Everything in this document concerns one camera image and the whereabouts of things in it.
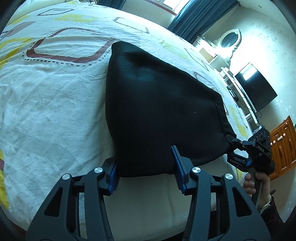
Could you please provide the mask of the person's right hand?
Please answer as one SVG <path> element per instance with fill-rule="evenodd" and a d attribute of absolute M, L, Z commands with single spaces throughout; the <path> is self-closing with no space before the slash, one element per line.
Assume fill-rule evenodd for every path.
<path fill-rule="evenodd" d="M 260 201 L 257 209 L 260 210 L 271 201 L 270 195 L 270 178 L 265 173 L 256 172 L 255 179 L 262 182 L 262 191 L 260 196 Z M 244 191 L 251 198 L 252 195 L 256 193 L 255 182 L 252 180 L 252 175 L 250 173 L 246 174 L 244 177 L 245 181 L 243 183 Z"/>

